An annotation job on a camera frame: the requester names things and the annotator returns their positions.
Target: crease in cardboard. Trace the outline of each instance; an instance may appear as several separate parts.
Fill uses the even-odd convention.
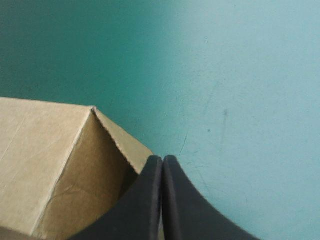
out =
[[[25,114],[25,116],[23,117],[21,123],[20,123],[19,126],[17,127],[17,129],[16,129],[16,131],[15,131],[15,133],[14,133],[11,141],[10,141],[9,144],[8,144],[8,147],[6,148],[6,150],[4,151],[4,153],[3,153],[3,155],[2,155],[2,157],[1,157],[1,159],[0,159],[0,162],[2,161],[2,159],[5,158],[8,149],[10,148],[12,142],[14,141],[15,137],[17,136],[17,133],[19,132],[20,128],[21,128],[22,125],[24,124],[24,122],[25,122],[25,120],[26,120],[26,118],[27,118],[27,115],[28,115],[28,113]]]
[[[83,131],[85,125],[86,125],[86,122],[88,121],[88,118],[89,118],[89,116],[90,116],[90,113],[91,113],[90,110],[88,110],[88,113],[87,113],[86,117],[84,118],[83,123],[81,124],[81,128],[80,128],[79,131],[76,133],[76,136],[75,136],[74,141],[73,141],[73,143],[72,143],[72,148],[71,148],[70,152],[67,154],[67,157],[65,158],[65,161],[64,161],[64,163],[63,163],[63,165],[62,165],[63,167],[61,168],[61,172],[60,172],[60,174],[58,174],[58,177],[57,177],[57,179],[56,179],[56,181],[55,181],[55,183],[54,183],[54,185],[53,185],[53,187],[52,187],[52,189],[51,189],[51,191],[50,191],[50,194],[49,194],[49,197],[48,197],[48,199],[47,199],[47,202],[46,202],[46,204],[43,206],[43,208],[42,208],[42,210],[41,210],[41,214],[39,215],[37,221],[35,222],[35,225],[34,225],[33,228],[32,228],[32,231],[31,231],[31,235],[32,235],[32,236],[34,235],[37,227],[40,225],[40,223],[41,223],[41,221],[42,221],[42,219],[43,219],[43,216],[44,216],[44,214],[45,214],[46,208],[47,208],[48,204],[50,203],[51,199],[53,198],[53,194],[54,194],[54,192],[55,192],[57,183],[60,181],[60,179],[61,179],[61,178],[63,177],[63,175],[64,175],[64,172],[65,172],[65,170],[66,170],[66,167],[67,167],[67,163],[68,163],[68,161],[69,161],[69,158],[70,158],[72,152],[74,151],[77,142],[79,141],[79,138],[80,138],[81,133],[82,133],[82,131]]]

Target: cardboard box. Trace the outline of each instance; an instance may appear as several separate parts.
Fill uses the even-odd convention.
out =
[[[66,239],[112,208],[152,152],[92,106],[0,98],[0,239]]]

